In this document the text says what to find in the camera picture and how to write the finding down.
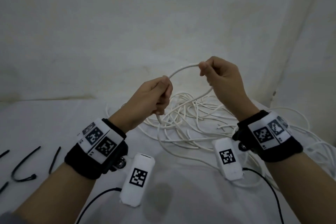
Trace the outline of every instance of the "black zip tie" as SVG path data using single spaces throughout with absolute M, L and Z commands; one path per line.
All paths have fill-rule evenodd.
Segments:
M 5 190 L 5 188 L 7 188 L 9 182 L 6 182 L 0 189 L 0 194 Z
M 53 170 L 55 161 L 56 161 L 56 159 L 57 159 L 57 155 L 60 153 L 60 150 L 61 150 L 61 146 L 58 147 L 58 150 L 57 150 L 57 152 L 56 152 L 56 154 L 55 154 L 55 156 L 54 156 L 54 159 L 52 160 L 51 166 L 50 166 L 50 168 L 49 168 L 49 175 L 51 174 L 51 172 L 52 172 L 52 170 Z
M 14 174 L 15 172 L 18 170 L 18 168 L 23 164 L 23 162 L 25 162 L 31 155 L 33 155 L 37 150 L 39 150 L 41 148 L 41 146 L 37 147 L 35 150 L 33 150 L 31 153 L 29 153 L 15 168 L 14 170 L 12 171 L 12 174 L 11 174 L 11 178 L 16 181 L 16 182 L 27 182 L 27 181 L 31 181 L 31 180 L 34 180 L 37 178 L 37 175 L 36 174 L 32 174 L 31 176 L 25 178 L 25 179 L 21 179 L 21 180 L 17 180 L 15 177 L 14 177 Z
M 1 155 L 0 155 L 0 158 L 2 158 L 4 155 L 6 155 L 7 153 L 9 153 L 9 150 L 6 150 L 4 153 L 2 153 Z

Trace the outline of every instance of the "gray sleeve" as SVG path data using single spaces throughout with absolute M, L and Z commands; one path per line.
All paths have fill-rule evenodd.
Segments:
M 28 224 L 19 216 L 12 213 L 4 213 L 0 216 L 0 224 Z

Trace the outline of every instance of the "person's right hand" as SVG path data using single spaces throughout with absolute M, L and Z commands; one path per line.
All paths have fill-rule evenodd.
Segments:
M 243 80 L 238 67 L 219 57 L 211 57 L 199 63 L 200 76 L 206 76 L 208 83 L 227 109 L 238 121 L 259 112 L 244 90 Z

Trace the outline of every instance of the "black and white square marker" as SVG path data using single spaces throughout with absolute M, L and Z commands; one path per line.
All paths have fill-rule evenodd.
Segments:
M 285 128 L 288 128 L 288 124 L 280 117 L 278 116 L 277 117 L 277 120 L 285 127 Z
M 98 145 L 96 146 L 96 150 L 103 154 L 105 157 L 108 157 L 108 155 L 113 151 L 116 146 L 117 144 L 106 136 L 102 141 L 98 143 Z
M 280 135 L 282 132 L 285 131 L 277 120 L 272 120 L 267 125 L 271 128 L 271 130 L 276 136 Z
M 87 126 L 85 129 L 83 129 L 82 133 L 85 136 L 87 132 L 89 132 L 93 127 L 95 126 L 95 123 L 92 122 L 89 126 Z
M 222 159 L 224 165 L 236 162 L 236 159 L 233 156 L 233 152 L 232 152 L 231 149 L 220 151 L 219 155 L 220 155 L 220 158 Z
M 253 131 L 253 133 L 258 139 L 259 143 L 263 143 L 263 142 L 275 139 L 267 127 L 259 128 Z
M 94 145 L 95 142 L 103 136 L 103 132 L 99 128 L 95 127 L 85 138 L 91 144 Z
M 146 171 L 140 170 L 138 168 L 134 168 L 133 174 L 131 176 L 131 180 L 129 181 L 129 183 L 142 188 L 145 184 L 147 173 L 148 172 Z

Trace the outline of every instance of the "black cord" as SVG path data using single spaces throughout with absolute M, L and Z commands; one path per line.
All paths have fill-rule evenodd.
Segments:
M 78 218 L 78 220 L 77 220 L 77 222 L 76 222 L 76 224 L 78 224 L 79 222 L 80 222 L 80 220 L 81 220 L 81 218 L 82 218 L 82 216 L 83 216 L 83 214 L 85 213 L 85 211 L 89 208 L 89 206 L 98 198 L 98 197 L 100 197 L 101 195 L 103 195 L 103 194 L 105 194 L 105 193 L 107 193 L 107 192 L 109 192 L 109 191 L 121 191 L 121 188 L 113 188 L 113 189 L 108 189 L 108 190 L 105 190 L 105 191 L 103 191 L 102 193 L 100 193 L 98 196 L 96 196 L 94 199 L 92 199 L 91 201 L 90 201 L 90 203 L 88 203 L 88 205 L 84 208 L 84 210 L 82 211 L 82 213 L 80 214 L 80 216 L 79 216 L 79 218 Z
M 6 182 L 0 189 L 0 194 L 7 188 L 9 182 Z
M 2 158 L 4 155 L 6 155 L 7 153 L 9 153 L 9 150 L 6 150 L 4 153 L 2 153 L 1 155 L 0 155 L 0 158 Z
M 11 178 L 16 181 L 16 182 L 27 182 L 27 181 L 31 181 L 31 180 L 34 180 L 37 178 L 37 175 L 36 174 L 32 174 L 30 177 L 27 177 L 25 179 L 16 179 L 14 177 L 15 175 L 15 172 L 18 170 L 18 168 L 23 164 L 23 162 L 25 162 L 31 155 L 33 155 L 37 150 L 39 150 L 41 148 L 41 146 L 37 147 L 35 150 L 33 150 L 31 153 L 29 153 L 15 168 L 14 170 L 12 171 L 12 174 L 11 174 Z
M 269 183 L 269 181 L 263 177 L 260 173 L 258 173 L 257 171 L 253 170 L 253 169 L 250 169 L 250 168 L 247 168 L 247 167 L 243 167 L 243 170 L 244 171 L 251 171 L 251 172 L 254 172 L 255 174 L 259 175 L 262 179 L 264 179 L 264 181 L 268 184 L 268 186 L 270 186 L 274 196 L 275 196 L 275 199 L 276 199 L 276 203 L 278 204 L 278 209 L 279 209 L 279 215 L 280 215 L 280 219 L 281 219 L 281 223 L 284 224 L 284 219 L 282 218 L 282 213 L 281 213 L 281 208 L 280 208 L 280 202 L 279 202 L 279 199 L 278 199 L 278 196 L 277 194 L 275 193 L 275 190 L 274 188 L 272 187 L 272 185 Z
M 52 170 L 53 170 L 53 167 L 54 167 L 54 165 L 55 165 L 55 161 L 56 161 L 56 159 L 57 159 L 57 155 L 60 153 L 60 150 L 61 150 L 61 146 L 58 147 L 58 150 L 57 150 L 57 152 L 56 152 L 56 154 L 55 154 L 55 156 L 54 156 L 54 159 L 52 160 L 51 166 L 50 166 L 50 168 L 49 168 L 49 174 L 51 174 L 51 172 L 52 172 Z

